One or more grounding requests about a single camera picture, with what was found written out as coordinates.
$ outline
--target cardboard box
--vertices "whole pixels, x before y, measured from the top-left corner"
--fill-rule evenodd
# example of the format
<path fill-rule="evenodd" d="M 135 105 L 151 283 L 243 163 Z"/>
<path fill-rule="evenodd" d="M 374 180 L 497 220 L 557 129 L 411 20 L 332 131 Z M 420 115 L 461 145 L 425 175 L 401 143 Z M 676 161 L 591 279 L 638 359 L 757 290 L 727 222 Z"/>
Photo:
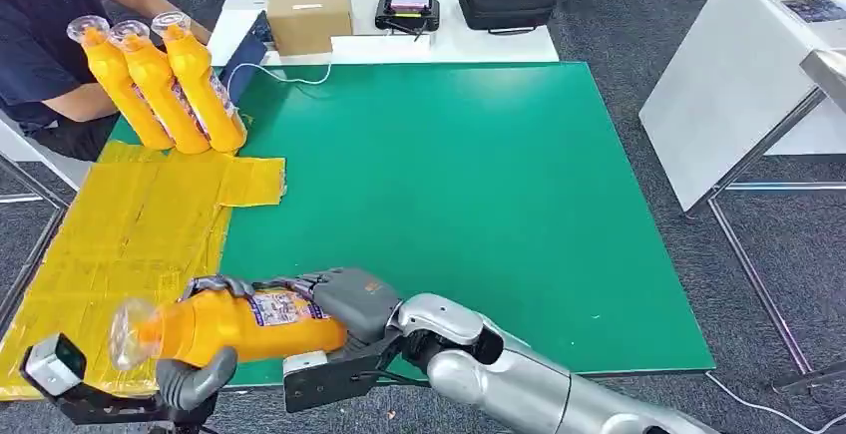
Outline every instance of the cardboard box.
<path fill-rule="evenodd" d="M 352 35 L 349 0 L 269 0 L 267 20 L 279 55 L 332 51 L 331 37 Z"/>

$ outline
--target bottle label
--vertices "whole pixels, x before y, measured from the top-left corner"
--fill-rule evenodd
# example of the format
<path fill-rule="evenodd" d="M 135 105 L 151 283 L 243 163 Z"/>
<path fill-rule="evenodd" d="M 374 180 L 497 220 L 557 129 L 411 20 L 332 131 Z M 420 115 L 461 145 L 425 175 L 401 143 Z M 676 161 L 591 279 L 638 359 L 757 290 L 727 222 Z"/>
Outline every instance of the bottle label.
<path fill-rule="evenodd" d="M 209 128 L 206 126 L 206 122 L 203 120 L 203 117 L 200 116 L 200 113 L 188 103 L 188 97 L 185 94 L 185 90 L 183 90 L 183 86 L 180 85 L 180 82 L 174 80 L 174 83 L 171 85 L 171 91 L 174 93 L 174 96 L 177 97 L 177 101 L 180 102 L 180 105 L 183 107 L 183 110 L 194 120 L 194 124 L 197 126 L 197 129 L 200 130 L 200 133 L 203 134 L 206 139 L 209 139 Z"/>
<path fill-rule="evenodd" d="M 143 94 L 143 93 L 141 93 L 141 89 L 140 89 L 140 88 L 138 88 L 138 85 L 136 85 L 136 84 L 134 84 L 134 83 L 133 83 L 133 85 L 132 85 L 132 89 L 133 89 L 133 92 L 135 92 L 135 95 L 136 95 L 136 96 L 137 96 L 137 97 L 138 97 L 138 98 L 139 98 L 142 102 L 144 102 L 144 104 L 147 106 L 147 108 L 149 108 L 149 109 L 150 109 L 150 111 L 153 113 L 153 118 L 154 118 L 154 119 L 156 119 L 156 121 L 157 121 L 157 122 L 159 122 L 159 125 L 162 125 L 162 129 L 163 129 L 163 130 L 165 130 L 165 133 L 167 133 L 167 134 L 168 134 L 168 138 L 170 138 L 170 139 L 171 139 L 171 141 L 173 141 L 173 140 L 174 140 L 174 135 L 173 135 L 173 134 L 171 134 L 171 130 L 168 128 L 168 124 L 167 124 L 167 123 L 165 123 L 165 121 L 164 121 L 164 120 L 162 120 L 162 117 L 160 117 L 158 113 L 156 113 L 155 111 L 153 111 L 153 108 L 150 106 L 150 103 L 148 103 L 148 102 L 147 102 L 147 99 L 146 99 L 146 98 L 144 98 L 144 94 Z"/>
<path fill-rule="evenodd" d="M 227 91 L 223 83 L 217 79 L 214 72 L 209 74 L 209 83 L 211 84 L 211 88 L 214 90 L 214 93 L 217 95 L 217 98 L 223 104 L 223 110 L 226 111 L 226 115 L 230 118 L 234 117 L 237 114 L 237 108 L 232 104 L 232 100 L 229 98 L 229 91 Z"/>
<path fill-rule="evenodd" d="M 328 319 L 329 316 L 319 306 L 308 302 L 298 308 L 297 300 L 302 300 L 290 291 L 259 292 L 247 299 L 255 323 L 259 326 L 279 326 L 300 319 Z"/>

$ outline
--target person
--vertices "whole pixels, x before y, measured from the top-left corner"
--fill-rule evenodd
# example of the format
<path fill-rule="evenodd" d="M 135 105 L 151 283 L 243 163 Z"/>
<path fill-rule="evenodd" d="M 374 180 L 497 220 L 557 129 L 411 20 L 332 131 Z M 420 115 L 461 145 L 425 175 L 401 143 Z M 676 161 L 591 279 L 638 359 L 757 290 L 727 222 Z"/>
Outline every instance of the person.
<path fill-rule="evenodd" d="M 147 18 L 178 10 L 167 0 L 113 1 Z M 119 115 L 65 33 L 83 15 L 109 19 L 103 0 L 0 0 L 0 110 L 53 152 L 94 161 Z M 192 31 L 209 41 L 202 25 Z"/>

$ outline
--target metal frame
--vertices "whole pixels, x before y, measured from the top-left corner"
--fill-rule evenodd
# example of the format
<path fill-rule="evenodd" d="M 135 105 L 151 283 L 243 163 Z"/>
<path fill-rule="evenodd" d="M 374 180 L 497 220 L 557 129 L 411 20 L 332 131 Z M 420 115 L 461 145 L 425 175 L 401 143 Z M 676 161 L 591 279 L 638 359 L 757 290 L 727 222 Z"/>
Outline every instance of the metal frame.
<path fill-rule="evenodd" d="M 62 219 L 68 210 L 68 204 L 2 153 L 0 153 L 0 172 L 8 173 L 14 180 L 30 191 L 30 193 L 26 194 L 0 196 L 0 204 L 44 201 L 54 208 L 53 213 L 47 220 L 47 225 L 42 229 L 38 240 L 35 242 L 35 246 L 33 246 L 23 266 L 21 266 L 18 276 L 9 288 L 8 294 L 6 294 L 3 302 L 0 303 L 0 332 L 5 332 L 9 323 L 12 321 L 12 317 L 17 312 L 18 304 L 20 304 L 23 298 L 24 291 L 29 286 L 38 266 L 41 264 L 41 259 L 44 257 L 44 253 L 47 251 L 53 235 L 56 234 L 59 225 L 62 224 Z"/>
<path fill-rule="evenodd" d="M 725 234 L 734 254 L 737 256 L 746 278 L 755 290 L 774 324 L 778 335 L 784 342 L 790 358 L 796 365 L 798 375 L 791 375 L 777 379 L 772 383 L 777 390 L 795 389 L 807 387 L 813 384 L 825 382 L 831 379 L 846 377 L 846 361 L 841 361 L 823 369 L 814 370 L 808 358 L 802 352 L 799 343 L 790 331 L 790 327 L 784 316 L 781 315 L 778 306 L 770 295 L 758 271 L 755 269 L 751 258 L 746 253 L 740 239 L 731 227 L 731 223 L 717 202 L 717 196 L 723 191 L 752 191 L 752 192 L 777 192 L 777 191 L 841 191 L 846 190 L 844 182 L 758 182 L 739 183 L 737 179 L 746 172 L 750 165 L 760 160 L 764 154 L 772 148 L 784 135 L 802 121 L 811 111 L 819 106 L 827 98 L 831 98 L 841 109 L 846 111 L 846 78 L 840 75 L 837 68 L 832 68 L 827 60 L 825 52 L 814 51 L 808 55 L 800 64 L 805 73 L 814 81 L 814 87 L 790 110 L 769 133 L 764 135 L 752 149 L 743 156 L 731 169 L 703 195 L 693 206 L 685 212 L 690 217 L 708 206 L 719 223 L 723 234 Z"/>

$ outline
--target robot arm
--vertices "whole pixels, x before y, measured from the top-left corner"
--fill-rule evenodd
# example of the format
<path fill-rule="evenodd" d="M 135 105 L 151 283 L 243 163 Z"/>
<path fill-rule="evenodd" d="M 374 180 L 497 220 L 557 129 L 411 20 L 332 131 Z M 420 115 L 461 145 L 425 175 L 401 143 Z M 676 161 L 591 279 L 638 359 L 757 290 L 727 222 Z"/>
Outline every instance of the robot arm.
<path fill-rule="evenodd" d="M 398 333 L 394 347 L 399 345 L 403 357 L 426 373 L 433 389 L 478 407 L 518 432 L 717 432 L 680 412 L 575 375 L 483 314 L 447 298 L 427 293 L 399 301 L 389 286 L 358 269 L 323 271 L 311 275 L 309 282 L 301 293 L 338 317 L 352 337 L 372 341 Z M 383 334 L 375 336 L 377 330 Z M 389 351 L 381 364 L 386 366 L 393 355 Z"/>
<path fill-rule="evenodd" d="M 435 294 L 403 302 L 393 320 L 430 345 L 409 359 L 433 389 L 525 434 L 715 434 L 671 409 L 575 375 L 482 314 Z"/>
<path fill-rule="evenodd" d="M 429 386 L 476 406 L 524 434 L 716 434 L 672 409 L 623 396 L 543 357 L 476 311 L 436 294 L 400 300 L 360 269 L 337 268 L 282 284 L 343 322 L 349 342 L 330 356 L 298 356 L 284 363 L 285 407 L 295 412 L 367 394 L 380 377 L 411 385 L 385 369 L 397 356 L 420 368 Z M 204 279 L 187 291 L 249 286 L 227 278 Z M 21 374 L 78 424 L 169 419 L 199 428 L 213 411 L 217 391 L 235 370 L 234 351 L 223 348 L 203 369 L 172 360 L 157 364 L 160 391 L 149 398 L 119 398 L 82 382 L 85 356 L 62 335 L 27 350 Z"/>

